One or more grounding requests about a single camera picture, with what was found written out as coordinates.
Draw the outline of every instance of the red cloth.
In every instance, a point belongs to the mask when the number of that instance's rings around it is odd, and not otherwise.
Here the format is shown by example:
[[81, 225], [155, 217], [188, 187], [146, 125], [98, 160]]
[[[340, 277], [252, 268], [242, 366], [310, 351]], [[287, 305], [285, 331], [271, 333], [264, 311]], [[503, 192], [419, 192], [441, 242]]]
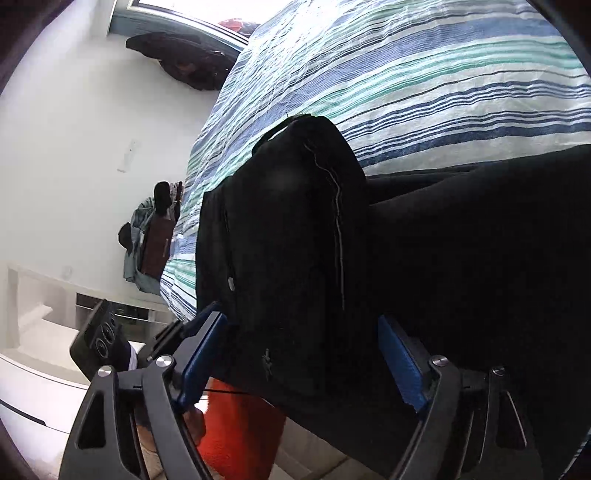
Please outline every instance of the red cloth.
[[[219, 380], [211, 389], [235, 391]], [[198, 450], [226, 480], [267, 480], [284, 424], [285, 415], [261, 398], [210, 393]]]

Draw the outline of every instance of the striped blanket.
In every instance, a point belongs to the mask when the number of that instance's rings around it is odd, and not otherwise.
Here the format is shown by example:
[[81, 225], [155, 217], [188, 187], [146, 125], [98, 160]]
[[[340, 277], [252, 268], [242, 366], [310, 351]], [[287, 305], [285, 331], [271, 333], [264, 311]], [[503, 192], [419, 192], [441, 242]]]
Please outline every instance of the striped blanket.
[[203, 193], [287, 115], [328, 117], [376, 174], [591, 142], [590, 100], [525, 0], [294, 0], [251, 37], [192, 149], [162, 295], [193, 318]]

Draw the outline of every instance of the blue gripper pad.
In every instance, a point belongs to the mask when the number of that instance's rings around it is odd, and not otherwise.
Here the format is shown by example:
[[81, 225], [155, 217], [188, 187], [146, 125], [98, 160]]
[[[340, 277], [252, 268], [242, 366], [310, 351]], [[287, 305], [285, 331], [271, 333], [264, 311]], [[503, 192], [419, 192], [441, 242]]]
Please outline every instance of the blue gripper pad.
[[428, 375], [425, 359], [413, 358], [409, 350], [411, 340], [397, 322], [384, 315], [378, 319], [378, 342], [402, 399], [418, 413], [429, 402], [424, 393], [425, 376]]

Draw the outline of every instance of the screw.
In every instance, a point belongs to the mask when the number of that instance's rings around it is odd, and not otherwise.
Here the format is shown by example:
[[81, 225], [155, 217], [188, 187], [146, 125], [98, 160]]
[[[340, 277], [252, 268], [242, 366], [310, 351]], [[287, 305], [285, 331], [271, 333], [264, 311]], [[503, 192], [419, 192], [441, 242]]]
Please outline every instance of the screw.
[[445, 367], [449, 363], [449, 360], [443, 355], [433, 355], [431, 357], [431, 362], [433, 362], [433, 365], [436, 365], [437, 367]]
[[156, 359], [156, 365], [158, 365], [160, 368], [166, 368], [172, 362], [173, 362], [173, 358], [170, 355], [159, 356]]
[[99, 377], [108, 377], [112, 371], [113, 371], [113, 368], [110, 365], [105, 365], [104, 367], [100, 367], [99, 368]]

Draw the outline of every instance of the white wall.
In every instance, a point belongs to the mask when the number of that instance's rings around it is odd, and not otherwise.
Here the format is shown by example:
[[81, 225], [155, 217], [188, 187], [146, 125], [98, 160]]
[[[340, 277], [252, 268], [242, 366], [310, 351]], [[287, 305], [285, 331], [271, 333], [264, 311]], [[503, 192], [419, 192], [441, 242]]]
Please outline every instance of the white wall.
[[46, 28], [0, 96], [0, 327], [7, 262], [154, 300], [122, 278], [117, 233], [156, 182], [184, 180], [217, 96], [170, 78], [123, 37], [92, 38], [96, 3], [75, 0]]

